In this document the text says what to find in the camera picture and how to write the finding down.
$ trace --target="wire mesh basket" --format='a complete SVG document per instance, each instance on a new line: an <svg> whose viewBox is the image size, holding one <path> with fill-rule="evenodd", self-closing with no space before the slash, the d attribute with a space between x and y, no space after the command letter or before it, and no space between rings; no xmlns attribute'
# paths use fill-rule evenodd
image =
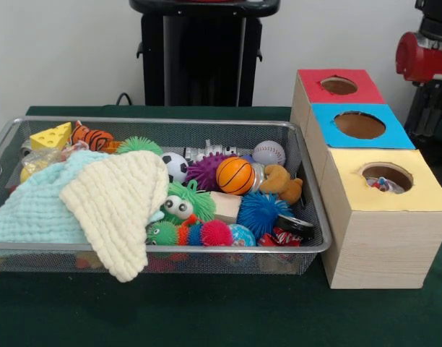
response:
<svg viewBox="0 0 442 347"><path fill-rule="evenodd" d="M264 141L283 146L285 168L304 180L303 195L293 205L295 216L314 225L313 238L301 247L147 246L145 273L303 274L332 237L319 188L299 128L278 121L184 121L172 119L83 118L91 129L111 132L117 141L139 135L156 141L164 151L183 154L185 147L204 147L205 140L235 146L249 154ZM31 134L55 127L68 117L24 117L0 133L0 207L9 188L20 181L20 149ZM89 259L83 267L79 259ZM105 272L89 244L0 243L0 271Z"/></svg>

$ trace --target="purple spiky ball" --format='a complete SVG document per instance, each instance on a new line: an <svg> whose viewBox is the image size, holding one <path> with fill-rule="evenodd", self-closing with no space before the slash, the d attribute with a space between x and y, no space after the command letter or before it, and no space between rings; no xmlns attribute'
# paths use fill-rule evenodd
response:
<svg viewBox="0 0 442 347"><path fill-rule="evenodd" d="M234 155L210 153L201 161L198 161L187 168L186 182L195 179L197 181L198 189L206 190L208 192L219 191L220 188L216 182L216 169L224 159L232 156Z"/></svg>

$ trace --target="red square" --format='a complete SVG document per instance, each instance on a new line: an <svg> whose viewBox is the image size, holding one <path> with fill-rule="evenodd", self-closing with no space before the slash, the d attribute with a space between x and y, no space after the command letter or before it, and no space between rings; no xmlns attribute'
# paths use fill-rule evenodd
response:
<svg viewBox="0 0 442 347"><path fill-rule="evenodd" d="M310 103L385 103L365 70L298 70Z"/></svg>

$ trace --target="blue box top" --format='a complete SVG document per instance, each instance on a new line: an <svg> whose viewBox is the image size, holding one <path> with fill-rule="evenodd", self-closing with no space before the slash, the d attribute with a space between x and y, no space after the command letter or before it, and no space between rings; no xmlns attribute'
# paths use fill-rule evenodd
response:
<svg viewBox="0 0 442 347"><path fill-rule="evenodd" d="M329 147L415 149L388 105L314 103L312 108Z"/></svg>

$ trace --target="blanket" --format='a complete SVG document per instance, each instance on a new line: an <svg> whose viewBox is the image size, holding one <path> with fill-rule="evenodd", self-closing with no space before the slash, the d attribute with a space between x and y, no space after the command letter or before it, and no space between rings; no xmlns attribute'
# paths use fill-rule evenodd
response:
<svg viewBox="0 0 442 347"><path fill-rule="evenodd" d="M144 228L167 194L168 170L162 159L134 151L85 166L60 198L104 267L127 282L147 265Z"/></svg>
<svg viewBox="0 0 442 347"><path fill-rule="evenodd" d="M78 220L59 199L61 190L89 163L108 154L79 151L31 176L0 207L0 242L87 243Z"/></svg>

